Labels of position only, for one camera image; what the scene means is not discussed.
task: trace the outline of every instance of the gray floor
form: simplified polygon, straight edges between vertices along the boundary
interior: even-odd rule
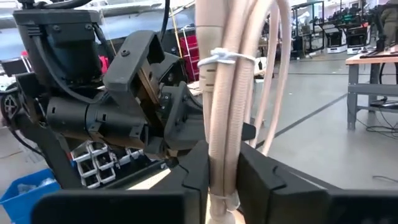
[[[375,175],[398,179],[397,140],[378,133],[369,133],[357,123],[356,131],[346,129],[346,98],[348,67],[346,54],[319,56],[313,59],[293,61],[284,94],[278,125],[279,134],[271,147],[270,156],[298,170],[344,189],[398,189],[398,184]],[[369,80],[370,65],[361,67],[360,80]],[[393,83],[395,68],[386,65],[385,83]],[[259,99],[261,84],[256,85]],[[359,102],[366,102],[360,97]],[[319,108],[321,112],[295,124]],[[398,114],[383,113],[395,125]],[[266,115],[266,126],[271,114]],[[387,125],[380,113],[360,111],[358,119],[367,125]],[[15,143],[2,138],[0,151],[0,194],[9,183],[43,168],[41,163],[26,161],[24,153],[18,153]],[[0,211],[0,223],[7,223],[7,215]]]

